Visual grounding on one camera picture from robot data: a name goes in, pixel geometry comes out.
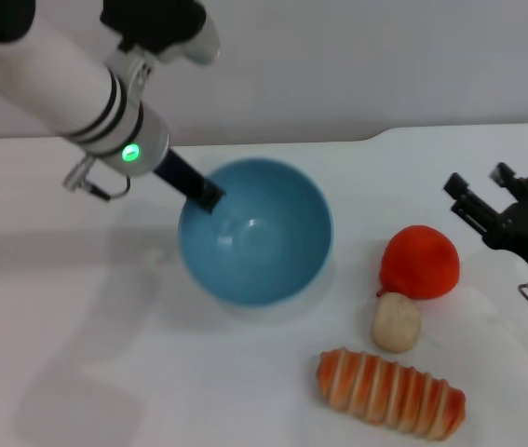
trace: black stripe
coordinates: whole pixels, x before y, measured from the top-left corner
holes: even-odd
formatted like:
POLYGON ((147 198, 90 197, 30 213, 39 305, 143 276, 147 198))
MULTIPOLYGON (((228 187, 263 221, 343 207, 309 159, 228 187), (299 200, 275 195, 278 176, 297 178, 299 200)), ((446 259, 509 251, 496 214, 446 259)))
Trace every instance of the black stripe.
POLYGON ((106 119, 108 114, 111 113, 111 110, 113 110, 113 106, 115 105, 115 100, 116 100, 116 79, 115 79, 115 75, 113 74, 113 72, 109 70, 108 73, 111 76, 111 97, 108 99, 108 102, 106 103, 106 107, 104 107, 104 110, 102 110, 102 113, 100 114, 100 116, 98 116, 98 118, 96 118, 96 120, 92 124, 87 126, 86 128, 78 130, 77 132, 65 133, 62 135, 63 137, 68 138, 68 139, 81 137, 84 133, 88 133, 91 130, 94 130, 96 127, 98 127, 102 123, 102 121, 106 119))
POLYGON ((121 103, 118 104, 118 110, 116 111, 116 115, 113 118, 113 121, 111 121, 111 124, 106 126, 106 128, 98 133, 97 135, 94 135, 91 138, 88 138, 87 140, 82 140, 80 142, 75 142, 77 144, 90 144, 91 142, 97 142, 98 140, 101 140, 106 135, 111 133, 116 126, 118 126, 118 123, 120 123, 121 119, 123 118, 123 115, 125 114, 125 109, 127 108, 127 92, 125 90, 125 84, 118 79, 118 85, 121 87, 121 103))
POLYGON ((133 131, 129 134, 127 139, 121 144, 120 146, 117 146, 112 151, 105 152, 104 154, 92 154, 96 158, 107 158, 109 156, 113 156, 114 154, 121 152, 125 147, 127 147, 128 144, 131 144, 137 136, 140 134, 140 130, 142 130, 143 125, 143 104, 140 103, 140 112, 137 116, 137 122, 135 123, 135 127, 133 128, 133 131))

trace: toy bread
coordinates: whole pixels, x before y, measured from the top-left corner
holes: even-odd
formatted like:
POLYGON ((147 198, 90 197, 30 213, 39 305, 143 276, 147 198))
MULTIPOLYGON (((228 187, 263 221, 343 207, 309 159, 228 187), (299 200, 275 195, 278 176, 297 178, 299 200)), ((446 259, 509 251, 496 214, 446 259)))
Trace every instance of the toy bread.
POLYGON ((322 353, 318 383, 334 410, 427 440, 447 440, 465 419, 466 397, 459 389, 364 352, 322 353))

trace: bread roll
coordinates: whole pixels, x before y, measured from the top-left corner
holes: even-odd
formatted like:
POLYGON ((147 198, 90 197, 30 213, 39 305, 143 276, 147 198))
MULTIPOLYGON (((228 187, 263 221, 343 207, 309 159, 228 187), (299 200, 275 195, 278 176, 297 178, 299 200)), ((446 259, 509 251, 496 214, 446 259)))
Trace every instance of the bread roll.
POLYGON ((447 381, 362 352, 322 353, 318 383, 334 410, 427 440, 447 440, 465 419, 466 397, 447 381))
POLYGON ((379 299, 372 326, 373 342, 388 352, 413 349, 421 333, 421 310, 413 300, 399 293, 379 299))

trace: white tabletop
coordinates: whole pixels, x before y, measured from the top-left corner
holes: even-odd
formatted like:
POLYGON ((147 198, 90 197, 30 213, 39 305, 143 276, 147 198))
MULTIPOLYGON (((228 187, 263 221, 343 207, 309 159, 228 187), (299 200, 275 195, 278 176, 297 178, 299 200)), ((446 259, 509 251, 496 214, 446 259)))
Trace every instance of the white tabletop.
MULTIPOLYGON (((155 177, 102 204, 61 189, 79 153, 58 139, 0 140, 0 447, 414 446, 425 443, 320 402, 317 355, 369 336, 379 260, 402 227, 428 224, 459 249, 454 292, 423 304, 417 347, 384 355, 448 379, 467 421, 443 445, 528 445, 528 267, 490 251, 441 188, 459 171, 497 209, 489 181, 528 176, 528 125, 394 129, 366 142, 187 147, 205 171, 241 157, 292 163, 335 223, 330 287, 283 323, 219 307, 176 248, 183 199, 155 177)), ((120 179, 93 174, 115 190, 120 179)))

